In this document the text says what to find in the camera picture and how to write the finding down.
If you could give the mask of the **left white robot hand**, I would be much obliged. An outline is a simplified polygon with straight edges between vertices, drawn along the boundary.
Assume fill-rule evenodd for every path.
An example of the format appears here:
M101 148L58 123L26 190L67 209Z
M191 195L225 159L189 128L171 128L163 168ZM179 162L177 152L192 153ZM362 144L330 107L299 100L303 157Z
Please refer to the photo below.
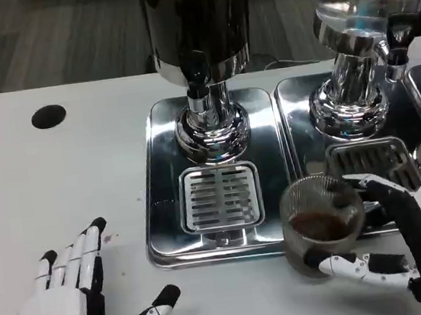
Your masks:
M97 217L62 252L49 250L42 255L34 293L18 315L105 315L100 251L106 225L103 217ZM180 288L168 284L138 315L170 315L180 295Z

